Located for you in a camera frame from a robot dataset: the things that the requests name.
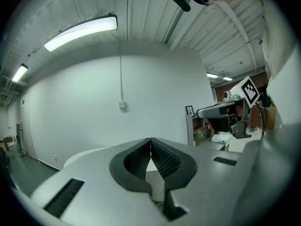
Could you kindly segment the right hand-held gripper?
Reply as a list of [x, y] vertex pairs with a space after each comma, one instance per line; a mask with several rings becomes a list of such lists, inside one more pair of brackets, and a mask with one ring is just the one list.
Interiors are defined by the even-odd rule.
[[196, 116], [202, 119], [210, 117], [215, 119], [225, 118], [226, 115], [222, 112], [222, 107], [242, 104], [244, 109], [243, 117], [240, 121], [236, 120], [235, 123], [229, 124], [228, 133], [232, 134], [236, 139], [250, 138], [251, 136], [246, 133], [247, 122], [251, 117], [252, 107], [259, 99], [259, 95], [251, 78], [247, 76], [231, 90], [224, 92], [223, 101], [221, 103], [198, 109]]

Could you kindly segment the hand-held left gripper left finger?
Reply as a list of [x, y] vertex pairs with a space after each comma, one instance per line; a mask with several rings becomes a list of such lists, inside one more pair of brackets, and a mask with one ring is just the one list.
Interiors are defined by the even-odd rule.
[[150, 160], [151, 140], [146, 138], [116, 154], [110, 162], [110, 173], [126, 190], [151, 194], [151, 185], [145, 181]]

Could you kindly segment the person's right hand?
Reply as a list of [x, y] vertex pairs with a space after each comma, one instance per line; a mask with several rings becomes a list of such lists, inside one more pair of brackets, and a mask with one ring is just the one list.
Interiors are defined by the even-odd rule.
[[208, 124], [209, 129], [216, 132], [228, 132], [229, 124], [235, 123], [236, 120], [240, 121], [244, 114], [242, 104], [231, 105], [230, 107], [222, 107], [221, 110], [224, 112], [224, 115], [226, 115], [225, 118], [206, 118], [206, 124]]

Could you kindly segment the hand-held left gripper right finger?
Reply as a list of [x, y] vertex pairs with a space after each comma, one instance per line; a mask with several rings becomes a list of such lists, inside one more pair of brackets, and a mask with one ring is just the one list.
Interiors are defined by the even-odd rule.
[[165, 182], [162, 212], [173, 221], [185, 215], [186, 211], [175, 206], [171, 191], [187, 186], [197, 172], [197, 164], [190, 155], [156, 138], [151, 138], [150, 144], [151, 159]]

